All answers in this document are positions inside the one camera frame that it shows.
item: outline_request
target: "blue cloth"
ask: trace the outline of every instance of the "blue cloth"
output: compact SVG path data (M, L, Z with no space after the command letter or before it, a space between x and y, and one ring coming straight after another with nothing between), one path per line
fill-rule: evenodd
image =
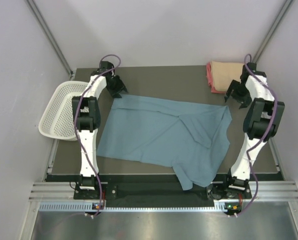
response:
M97 155L172 167L183 190L208 186L229 148L227 106L123 95L114 100Z

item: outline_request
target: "gray corner pole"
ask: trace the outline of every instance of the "gray corner pole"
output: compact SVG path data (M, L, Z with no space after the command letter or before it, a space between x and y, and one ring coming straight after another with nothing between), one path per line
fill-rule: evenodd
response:
M49 42L51 43L55 53L57 54L57 56L59 57L63 67L65 68L65 70L68 72L69 75L72 74L72 70L67 62L67 60L65 59L59 45L57 44L54 36L52 35L47 23L45 22L41 12L39 11L38 6L36 5L36 3L34 2L34 0L25 0L25 2L27 3L27 5L29 6L29 8L31 9L32 13L34 14L35 18L37 19L38 23L40 24L43 32L45 33L46 37L48 38Z
M286 0L284 2L283 6L281 7L281 10L279 11L277 17L275 18L273 24L271 25L268 33L266 34L266 36L265 36L264 40L262 41L257 53L255 54L255 56L253 58L254 63L257 63L259 61L263 51L267 47L267 45L268 45L269 41L271 40L272 36L274 35L276 29L281 24L282 19L285 17L286 13L291 8L291 5L292 5L293 2L294 2L294 0Z

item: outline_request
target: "white plastic basket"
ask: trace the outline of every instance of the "white plastic basket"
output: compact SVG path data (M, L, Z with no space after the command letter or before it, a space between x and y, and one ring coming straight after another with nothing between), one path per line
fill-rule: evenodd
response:
M72 97L79 96L87 82L66 81L54 91L39 122L39 131L49 138L75 141Z

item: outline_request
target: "dark gray table surface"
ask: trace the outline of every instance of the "dark gray table surface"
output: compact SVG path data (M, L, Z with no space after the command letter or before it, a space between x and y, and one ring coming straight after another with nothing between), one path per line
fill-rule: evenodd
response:
M75 81L88 82L94 68L78 68ZM127 86L129 93L138 96L169 99L201 104L224 105L221 94L211 93L206 79L205 66L152 66L121 67L116 73ZM100 141L113 99L104 90L98 100L101 112L101 127L97 136ZM233 99L227 102L232 115L228 128L230 147L218 173L227 173L236 161L244 140L243 121L248 109L239 109ZM59 141L52 174L79 174L81 167L80 147L77 141ZM171 167L146 164L135 161L97 157L100 173L103 174L173 174ZM254 164L256 173L277 173L270 146L261 150Z

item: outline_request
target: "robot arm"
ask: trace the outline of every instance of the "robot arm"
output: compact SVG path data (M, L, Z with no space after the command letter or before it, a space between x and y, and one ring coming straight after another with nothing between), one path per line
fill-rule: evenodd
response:
M256 71L255 63L248 63L248 66L261 82L250 75L246 68L243 67L241 83L233 80L225 95L226 101L229 96L232 96L241 103L241 108L247 107L252 102L243 124L243 132L245 133L244 143L227 177L227 189L232 191L236 190L236 192L243 192L248 186L251 173L250 161L253 165L262 147L267 143L269 138L274 137L284 111L284 103L278 102L276 116L269 134L262 143L249 152L251 158L249 159L247 150L259 142L269 125L273 112L274 97L270 91L264 87L264 85L267 85L265 73Z
M108 61L100 63L99 69L91 74L90 82L84 93L82 93L83 98L79 109L82 94L72 98L73 119L78 114L76 127L81 144L85 148L81 148L80 189L95 190L94 171L87 160L86 154L96 172L99 173L96 161L96 136L101 124L98 98L105 88L108 89L113 98L120 98L121 91L127 92L126 86L120 77L115 75L114 71L104 74L104 72L113 68L113 64Z

